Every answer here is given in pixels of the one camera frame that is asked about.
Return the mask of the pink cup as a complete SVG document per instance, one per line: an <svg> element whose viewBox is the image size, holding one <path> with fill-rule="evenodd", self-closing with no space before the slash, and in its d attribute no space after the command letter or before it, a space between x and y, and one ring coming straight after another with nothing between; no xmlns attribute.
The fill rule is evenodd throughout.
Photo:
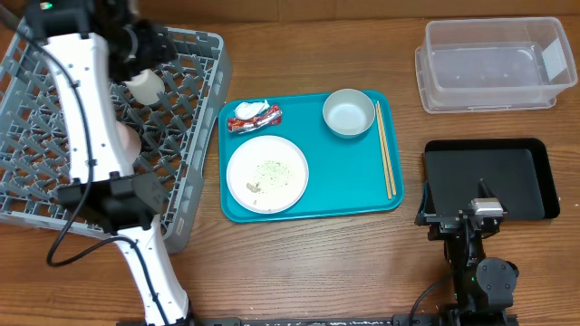
<svg viewBox="0 0 580 326"><path fill-rule="evenodd" d="M134 163L141 151L140 136L135 129L122 122L117 121L116 127L126 158L130 163Z"/></svg>

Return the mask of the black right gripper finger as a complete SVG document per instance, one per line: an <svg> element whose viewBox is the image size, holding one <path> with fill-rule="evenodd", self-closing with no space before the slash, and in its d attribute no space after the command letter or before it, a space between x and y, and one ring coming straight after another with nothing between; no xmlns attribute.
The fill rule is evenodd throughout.
<svg viewBox="0 0 580 326"><path fill-rule="evenodd" d="M490 187L487 185L485 180L481 178L478 181L478 198L495 198L495 197L496 196L494 195Z"/></svg>
<svg viewBox="0 0 580 326"><path fill-rule="evenodd" d="M422 199L419 207L419 217L423 218L427 215L435 215L436 209L433 203L433 196L430 190L430 183L428 181L424 182Z"/></svg>

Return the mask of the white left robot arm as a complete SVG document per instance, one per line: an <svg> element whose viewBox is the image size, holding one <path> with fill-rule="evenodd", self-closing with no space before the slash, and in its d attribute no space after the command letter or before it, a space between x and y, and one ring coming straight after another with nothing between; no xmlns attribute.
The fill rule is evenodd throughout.
<svg viewBox="0 0 580 326"><path fill-rule="evenodd" d="M128 82L177 54L167 30L140 19L130 1L30 1L26 41L46 60L57 88L70 147L70 183L57 191L73 218L98 225L121 251L148 325L190 325L160 231L164 189L154 173L138 174L123 145L112 83Z"/></svg>

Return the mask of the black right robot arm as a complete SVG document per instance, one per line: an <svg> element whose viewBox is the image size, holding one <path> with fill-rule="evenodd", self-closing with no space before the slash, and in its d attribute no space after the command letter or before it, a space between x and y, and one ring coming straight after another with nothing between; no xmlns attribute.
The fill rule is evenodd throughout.
<svg viewBox="0 0 580 326"><path fill-rule="evenodd" d="M507 314L513 305L519 270L510 261L487 257L483 240L497 234L507 209L493 196L484 180L478 182L478 196L455 214L435 211L434 195L425 184L415 218L416 225L427 225L428 239L444 243L444 256L450 273L425 290L411 307L410 325L514 326L517 316ZM456 302L438 308L429 317L417 317L421 301L446 281L453 282Z"/></svg>

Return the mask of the grey plastic dishwasher rack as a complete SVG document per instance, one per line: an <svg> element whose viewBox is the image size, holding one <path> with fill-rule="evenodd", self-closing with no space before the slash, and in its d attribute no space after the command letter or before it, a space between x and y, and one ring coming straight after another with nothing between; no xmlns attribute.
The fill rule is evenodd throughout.
<svg viewBox="0 0 580 326"><path fill-rule="evenodd" d="M165 92L138 103L121 84L110 87L116 118L135 129L138 173L165 187L161 232L171 254L189 242L214 123L223 108L232 64L218 34L171 28L178 57L157 66ZM40 53L15 36L1 63L1 221L60 230L70 213L56 190L69 183L69 147L52 77Z"/></svg>

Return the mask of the white cup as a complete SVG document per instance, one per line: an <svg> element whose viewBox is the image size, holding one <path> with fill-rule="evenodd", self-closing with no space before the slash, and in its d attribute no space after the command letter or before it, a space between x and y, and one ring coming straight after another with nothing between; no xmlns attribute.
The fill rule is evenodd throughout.
<svg viewBox="0 0 580 326"><path fill-rule="evenodd" d="M143 70L140 74L126 81L134 99L143 105L152 105L160 100L159 94L165 92L164 81L151 69Z"/></svg>

